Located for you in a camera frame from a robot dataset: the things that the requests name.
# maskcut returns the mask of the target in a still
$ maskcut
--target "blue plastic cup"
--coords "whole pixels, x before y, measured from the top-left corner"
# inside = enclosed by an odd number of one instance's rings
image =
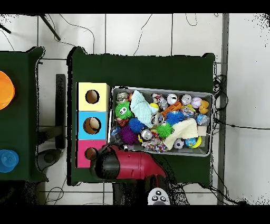
[[[18,154],[13,150],[0,150],[0,172],[8,173],[19,162]]]

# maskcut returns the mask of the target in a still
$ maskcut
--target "pink box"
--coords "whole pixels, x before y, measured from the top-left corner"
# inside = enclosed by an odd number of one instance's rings
[[[106,144],[106,140],[78,140],[77,168],[89,168],[90,160],[85,158],[85,151],[88,148],[101,149]]]

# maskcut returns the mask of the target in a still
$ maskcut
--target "dark green tablecloth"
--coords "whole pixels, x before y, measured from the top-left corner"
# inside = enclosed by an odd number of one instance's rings
[[[68,85],[68,179],[69,183],[101,182],[91,176],[89,169],[75,168],[76,139],[76,82],[106,82],[110,87],[128,86],[169,90],[213,92],[212,53],[203,57],[176,55],[173,57],[87,55],[81,47],[74,47],[67,58]],[[155,154],[167,165],[169,162],[177,181],[210,185],[210,158]]]
[[[0,51],[0,71],[15,87],[11,103],[0,110],[0,149],[12,149],[19,155],[13,171],[0,173],[0,180],[45,181],[35,165],[37,146],[37,76],[36,68],[44,48],[27,52]]]

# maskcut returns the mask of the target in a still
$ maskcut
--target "white ball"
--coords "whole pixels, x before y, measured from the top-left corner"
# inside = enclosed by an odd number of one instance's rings
[[[190,104],[194,109],[199,108],[201,105],[201,98],[193,97]]]

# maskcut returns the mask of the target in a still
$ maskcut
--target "green pom pom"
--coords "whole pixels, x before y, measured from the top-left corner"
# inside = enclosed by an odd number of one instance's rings
[[[157,126],[157,133],[161,138],[167,138],[173,131],[169,123]]]
[[[129,102],[122,102],[115,108],[115,114],[122,120],[126,120],[132,116],[132,112],[129,109]]]

